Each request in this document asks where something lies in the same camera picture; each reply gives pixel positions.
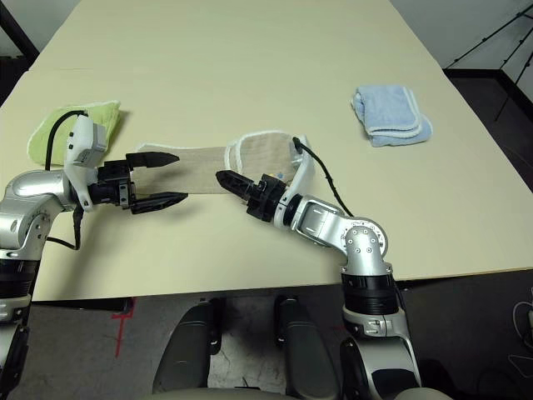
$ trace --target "table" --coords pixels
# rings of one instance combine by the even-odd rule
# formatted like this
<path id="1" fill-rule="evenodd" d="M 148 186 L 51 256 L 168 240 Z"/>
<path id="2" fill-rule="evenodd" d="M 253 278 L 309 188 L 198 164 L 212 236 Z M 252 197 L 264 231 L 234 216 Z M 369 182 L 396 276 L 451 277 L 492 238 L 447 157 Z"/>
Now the table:
<path id="1" fill-rule="evenodd" d="M 349 105 L 367 83 L 412 88 L 434 137 L 371 147 Z M 53 108 L 109 99 L 123 115 L 107 159 L 306 134 L 345 203 L 385 228 L 396 279 L 533 267 L 533 195 L 388 1 L 82 1 L 0 109 L 0 186 L 38 168 L 26 144 Z M 319 172 L 311 193 L 334 202 Z M 71 239 L 72 217 L 51 234 Z M 136 216 L 101 206 L 79 252 L 45 247 L 34 299 L 337 283 L 341 262 L 231 195 Z"/>

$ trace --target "cloth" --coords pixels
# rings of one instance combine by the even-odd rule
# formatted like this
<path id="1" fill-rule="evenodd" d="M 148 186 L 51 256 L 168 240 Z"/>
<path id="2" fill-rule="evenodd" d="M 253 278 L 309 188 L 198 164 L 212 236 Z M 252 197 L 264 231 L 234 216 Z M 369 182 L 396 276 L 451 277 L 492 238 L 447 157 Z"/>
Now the cloth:
<path id="1" fill-rule="evenodd" d="M 374 148 L 380 148 L 381 146 L 405 146 L 407 144 L 415 144 L 419 142 L 425 142 L 431 137 L 433 132 L 433 126 L 426 116 L 422 115 L 421 131 L 415 136 L 411 137 L 393 137 L 382 135 L 370 135 L 370 143 Z"/>
<path id="2" fill-rule="evenodd" d="M 108 145 L 119 119 L 119 107 L 120 102 L 118 100 L 112 100 L 109 102 L 93 102 L 90 104 L 56 108 L 50 113 L 50 115 L 44 118 L 39 127 L 30 137 L 30 140 L 27 143 L 27 155 L 35 163 L 44 165 L 50 130 L 52 129 L 53 124 L 64 113 L 71 110 L 86 110 L 89 117 L 95 123 L 103 125 L 106 128 L 106 144 Z M 52 164 L 63 165 L 65 150 L 67 147 L 67 136 L 72 131 L 75 122 L 76 118 L 70 117 L 59 126 L 53 141 Z"/>
<path id="3" fill-rule="evenodd" d="M 254 182 L 263 173 L 289 183 L 296 173 L 290 146 L 292 136 L 281 131 L 248 133 L 226 147 L 169 147 L 143 144 L 138 152 L 166 152 L 179 161 L 159 168 L 135 168 L 132 180 L 139 194 L 183 192 L 227 193 L 215 172 L 231 169 Z"/>
<path id="4" fill-rule="evenodd" d="M 360 86 L 351 105 L 373 147 L 424 142 L 432 134 L 430 121 L 421 114 L 414 93 L 407 87 Z"/>

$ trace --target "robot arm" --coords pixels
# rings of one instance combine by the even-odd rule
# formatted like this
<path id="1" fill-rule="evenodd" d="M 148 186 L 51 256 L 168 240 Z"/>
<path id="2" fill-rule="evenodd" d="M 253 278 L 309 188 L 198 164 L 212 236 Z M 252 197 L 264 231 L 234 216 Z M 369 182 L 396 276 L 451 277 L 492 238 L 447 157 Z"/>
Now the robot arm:
<path id="1" fill-rule="evenodd" d="M 283 182 L 267 175 L 257 185 L 233 171 L 217 172 L 217 179 L 247 201 L 247 213 L 252 216 L 266 222 L 282 220 L 285 228 L 346 256 L 340 271 L 345 297 L 342 316 L 353 337 L 341 345 L 341 361 L 348 398 L 394 398 L 402 390 L 420 386 L 392 266 L 383 260 L 385 231 L 370 219 L 348 217 L 316 197 L 289 196 Z M 280 201 L 286 206 L 279 207 Z"/>
<path id="2" fill-rule="evenodd" d="M 136 214 L 170 207 L 187 197 L 165 192 L 137 198 L 131 170 L 164 166 L 178 157 L 134 153 L 97 167 L 106 150 L 104 140 L 102 126 L 79 116 L 67 141 L 63 170 L 26 172 L 6 187 L 0 202 L 0 398 L 6 398 L 21 378 L 31 296 L 44 245 L 58 241 L 48 237 L 56 216 L 74 211 L 76 245 L 70 247 L 78 249 L 82 214 L 97 204 L 114 204 Z"/>

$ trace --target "light blue towel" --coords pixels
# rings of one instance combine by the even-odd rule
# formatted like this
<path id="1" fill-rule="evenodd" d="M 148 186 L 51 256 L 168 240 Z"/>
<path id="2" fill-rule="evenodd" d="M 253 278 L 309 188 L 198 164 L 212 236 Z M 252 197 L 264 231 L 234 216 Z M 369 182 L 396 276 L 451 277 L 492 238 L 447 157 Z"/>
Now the light blue towel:
<path id="1" fill-rule="evenodd" d="M 383 135 L 369 135 L 370 144 L 373 148 L 380 148 L 381 146 L 405 146 L 407 144 L 415 144 L 425 142 L 431 137 L 433 133 L 433 126 L 429 119 L 422 115 L 421 132 L 411 137 L 393 137 Z"/>
<path id="2" fill-rule="evenodd" d="M 375 148 L 424 142 L 432 134 L 431 123 L 407 87 L 361 86 L 351 105 Z"/>

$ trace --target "green towel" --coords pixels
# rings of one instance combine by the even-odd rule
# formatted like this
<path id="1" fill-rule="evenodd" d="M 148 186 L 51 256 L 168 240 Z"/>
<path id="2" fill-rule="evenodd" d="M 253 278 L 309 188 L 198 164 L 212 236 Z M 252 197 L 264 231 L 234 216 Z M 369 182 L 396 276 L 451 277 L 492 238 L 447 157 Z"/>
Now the green towel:
<path id="1" fill-rule="evenodd" d="M 82 104 L 79 106 L 60 107 L 41 122 L 41 125 L 30 137 L 27 143 L 27 155 L 35 162 L 44 165 L 47 155 L 48 136 L 53 124 L 66 112 L 71 110 L 86 110 L 89 117 L 97 124 L 106 128 L 106 144 L 113 134 L 113 130 L 118 122 L 118 108 L 120 102 L 112 100 L 110 102 L 93 102 L 91 104 Z M 52 164 L 63 165 L 65 159 L 65 149 L 67 147 L 67 136 L 72 131 L 76 116 L 67 118 L 56 132 L 53 140 Z"/>

